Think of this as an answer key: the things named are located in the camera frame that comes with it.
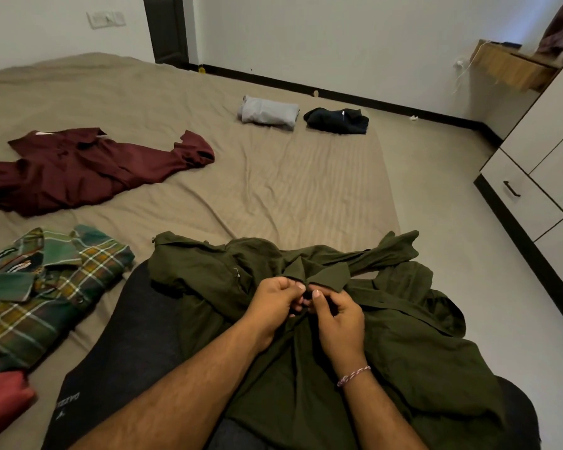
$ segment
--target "white cable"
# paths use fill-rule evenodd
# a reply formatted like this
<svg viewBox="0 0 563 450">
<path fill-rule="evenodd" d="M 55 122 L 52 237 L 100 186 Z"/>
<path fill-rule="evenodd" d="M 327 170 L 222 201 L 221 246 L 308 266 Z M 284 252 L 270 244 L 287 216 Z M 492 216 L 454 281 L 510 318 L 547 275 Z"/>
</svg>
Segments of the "white cable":
<svg viewBox="0 0 563 450">
<path fill-rule="evenodd" d="M 462 73 L 460 73 L 457 78 L 455 79 L 454 83 L 456 84 L 456 88 L 453 91 L 453 94 L 455 94 L 459 88 L 461 87 L 461 82 L 460 82 L 460 78 L 463 77 L 463 75 L 465 75 L 465 73 L 467 71 L 469 71 L 469 68 L 471 67 L 471 65 L 473 64 L 475 57 L 477 57 L 478 53 L 480 53 L 481 48 L 484 47 L 486 44 L 491 43 L 492 41 L 486 41 L 483 44 L 480 45 L 480 47 L 477 48 L 477 52 L 475 52 L 475 54 L 473 55 L 473 57 L 471 57 L 471 60 L 469 60 L 469 64 L 467 65 L 467 67 L 463 70 Z"/>
</svg>

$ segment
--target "drawer handle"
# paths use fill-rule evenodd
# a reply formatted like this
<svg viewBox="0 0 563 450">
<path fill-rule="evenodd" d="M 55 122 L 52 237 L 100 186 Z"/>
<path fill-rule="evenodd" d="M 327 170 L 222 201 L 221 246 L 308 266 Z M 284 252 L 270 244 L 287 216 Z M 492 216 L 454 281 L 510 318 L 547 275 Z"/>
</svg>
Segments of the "drawer handle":
<svg viewBox="0 0 563 450">
<path fill-rule="evenodd" d="M 503 181 L 503 183 L 511 191 L 512 195 L 514 195 L 515 197 L 521 197 L 521 194 L 517 194 L 517 192 L 515 192 L 515 190 L 511 188 L 511 185 L 509 185 L 508 181 L 505 180 Z"/>
</svg>

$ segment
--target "shirt collar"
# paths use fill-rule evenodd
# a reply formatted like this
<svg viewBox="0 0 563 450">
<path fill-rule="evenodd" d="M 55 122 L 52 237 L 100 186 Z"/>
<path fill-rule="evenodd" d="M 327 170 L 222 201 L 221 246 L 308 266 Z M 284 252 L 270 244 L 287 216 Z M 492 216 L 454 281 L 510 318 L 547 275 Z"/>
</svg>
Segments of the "shirt collar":
<svg viewBox="0 0 563 450">
<path fill-rule="evenodd" d="M 30 230 L 12 245 L 0 251 L 0 269 L 15 264 L 16 259 L 40 248 L 42 267 L 70 265 L 79 267 L 82 259 L 70 235 L 45 230 Z M 35 272 L 1 272 L 0 301 L 24 302 L 29 299 L 37 274 Z"/>
</svg>

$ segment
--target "dark blue folded clothes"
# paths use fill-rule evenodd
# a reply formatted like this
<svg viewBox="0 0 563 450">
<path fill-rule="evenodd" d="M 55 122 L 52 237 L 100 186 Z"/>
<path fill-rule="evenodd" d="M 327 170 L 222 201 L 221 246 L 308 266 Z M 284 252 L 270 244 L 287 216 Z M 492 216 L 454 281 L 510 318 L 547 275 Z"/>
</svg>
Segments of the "dark blue folded clothes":
<svg viewBox="0 0 563 450">
<path fill-rule="evenodd" d="M 360 110 L 327 110 L 317 107 L 304 114 L 304 121 L 310 128 L 335 134 L 366 134 L 369 118 Z"/>
</svg>

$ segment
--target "green plaid shirt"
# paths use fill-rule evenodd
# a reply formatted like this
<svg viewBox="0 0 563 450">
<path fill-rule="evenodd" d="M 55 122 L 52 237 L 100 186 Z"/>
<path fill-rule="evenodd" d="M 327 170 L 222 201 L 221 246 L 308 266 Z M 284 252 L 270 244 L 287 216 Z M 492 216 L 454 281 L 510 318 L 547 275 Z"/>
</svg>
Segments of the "green plaid shirt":
<svg viewBox="0 0 563 450">
<path fill-rule="evenodd" d="M 36 228 L 0 251 L 0 371 L 37 363 L 133 259 L 82 225 L 68 235 Z"/>
</svg>

